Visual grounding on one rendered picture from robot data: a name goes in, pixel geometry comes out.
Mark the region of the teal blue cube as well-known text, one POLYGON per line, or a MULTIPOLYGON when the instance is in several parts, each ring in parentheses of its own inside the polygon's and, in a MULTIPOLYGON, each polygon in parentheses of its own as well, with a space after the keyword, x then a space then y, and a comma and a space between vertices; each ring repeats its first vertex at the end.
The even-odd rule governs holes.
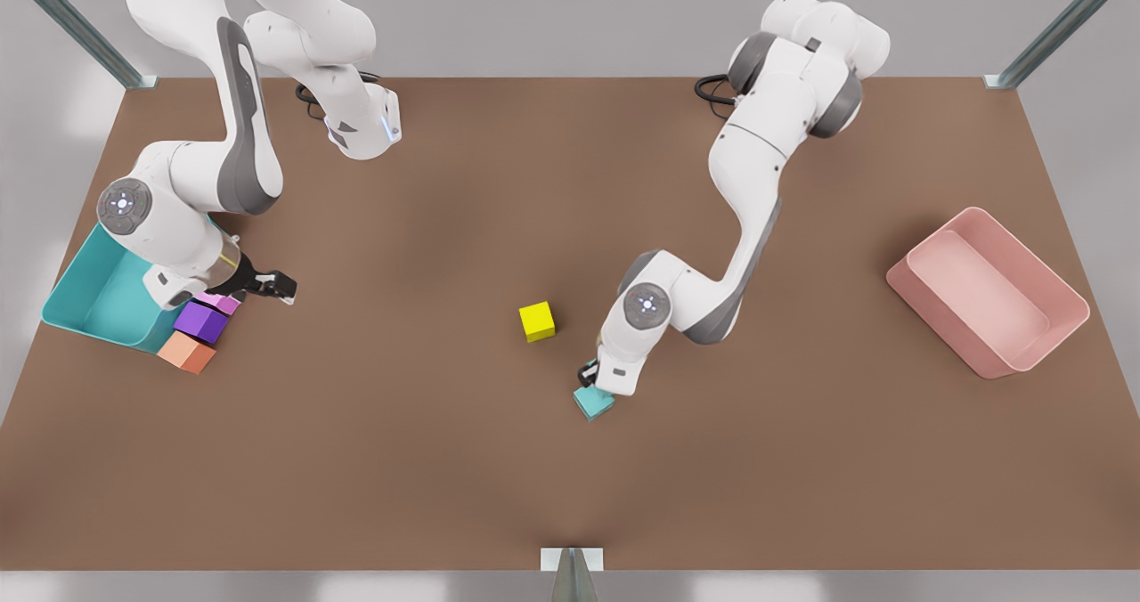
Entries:
POLYGON ((598 387, 579 387, 575 390, 573 397, 578 408, 589 421, 614 406, 614 394, 610 394, 598 387))

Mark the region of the purple cube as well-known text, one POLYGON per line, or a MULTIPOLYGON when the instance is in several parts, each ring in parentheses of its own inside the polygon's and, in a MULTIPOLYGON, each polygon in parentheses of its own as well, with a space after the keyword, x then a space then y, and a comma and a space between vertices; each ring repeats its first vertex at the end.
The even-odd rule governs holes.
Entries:
POLYGON ((176 318, 174 330, 181 331, 199 342, 214 344, 217 339, 223 334, 228 322, 228 315, 220 314, 214 307, 188 301, 184 303, 182 312, 176 318))

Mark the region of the yellow cube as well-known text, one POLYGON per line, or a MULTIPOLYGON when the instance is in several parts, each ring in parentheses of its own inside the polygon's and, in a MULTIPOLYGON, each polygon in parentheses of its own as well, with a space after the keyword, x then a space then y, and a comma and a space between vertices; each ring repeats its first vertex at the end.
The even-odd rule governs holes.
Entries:
POLYGON ((526 331, 526 342, 537 342, 557 334, 557 325, 553 319, 549 302, 542 301, 537 306, 524 306, 518 310, 526 331))

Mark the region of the orange cube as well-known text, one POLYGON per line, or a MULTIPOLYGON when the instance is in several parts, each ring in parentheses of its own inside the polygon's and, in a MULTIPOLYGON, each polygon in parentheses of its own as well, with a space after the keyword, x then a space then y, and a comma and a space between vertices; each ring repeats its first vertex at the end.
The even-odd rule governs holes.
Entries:
POLYGON ((192 372, 192 374, 199 374, 201 371, 204 371, 213 357, 215 357, 213 347, 178 330, 172 331, 166 343, 158 349, 160 359, 171 363, 180 371, 192 372))

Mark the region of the teal plastic bin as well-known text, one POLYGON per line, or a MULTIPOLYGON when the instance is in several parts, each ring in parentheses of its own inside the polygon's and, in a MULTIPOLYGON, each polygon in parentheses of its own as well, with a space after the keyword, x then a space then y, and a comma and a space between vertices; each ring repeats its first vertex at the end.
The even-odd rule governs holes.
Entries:
POLYGON ((41 319, 58 330, 158 353, 184 309, 160 309, 142 284, 149 270, 150 262, 122 249, 97 223, 42 306, 41 319))

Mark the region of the pink plastic bin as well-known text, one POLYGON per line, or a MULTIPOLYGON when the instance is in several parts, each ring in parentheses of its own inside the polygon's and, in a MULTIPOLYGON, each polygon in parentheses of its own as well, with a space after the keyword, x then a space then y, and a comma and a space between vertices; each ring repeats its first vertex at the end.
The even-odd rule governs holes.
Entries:
POLYGON ((1033 371, 1091 314, 1084 296, 976 206, 909 250, 886 280, 982 379, 1033 371))

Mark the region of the silver frame post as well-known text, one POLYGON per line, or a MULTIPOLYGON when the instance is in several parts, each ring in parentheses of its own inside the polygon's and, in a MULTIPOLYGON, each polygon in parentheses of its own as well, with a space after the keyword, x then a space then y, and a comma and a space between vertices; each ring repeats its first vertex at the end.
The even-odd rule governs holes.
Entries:
POLYGON ((158 76, 147 76, 135 70, 135 66, 117 47, 111 44, 109 39, 103 36, 101 31, 93 26, 93 23, 85 18, 70 0, 32 0, 39 5, 46 14, 57 22, 62 30, 65 30, 93 60, 101 65, 121 86, 127 90, 137 88, 154 88, 158 86, 158 76))
POLYGON ((602 548, 542 548, 542 571, 554 571, 552 602, 598 602, 594 571, 604 569, 602 548))
POLYGON ((1050 58, 1054 50, 1058 50, 1072 34, 1091 19, 1096 11, 1104 8, 1109 0, 1072 0, 1062 13, 1059 13, 1054 21, 1051 21, 1047 29, 1043 29, 1039 36, 1035 36, 1031 44, 1027 44, 1010 62, 1010 65, 1001 73, 990 74, 982 78, 986 88, 994 90, 1013 90, 1021 86, 1035 70, 1039 70, 1050 58))

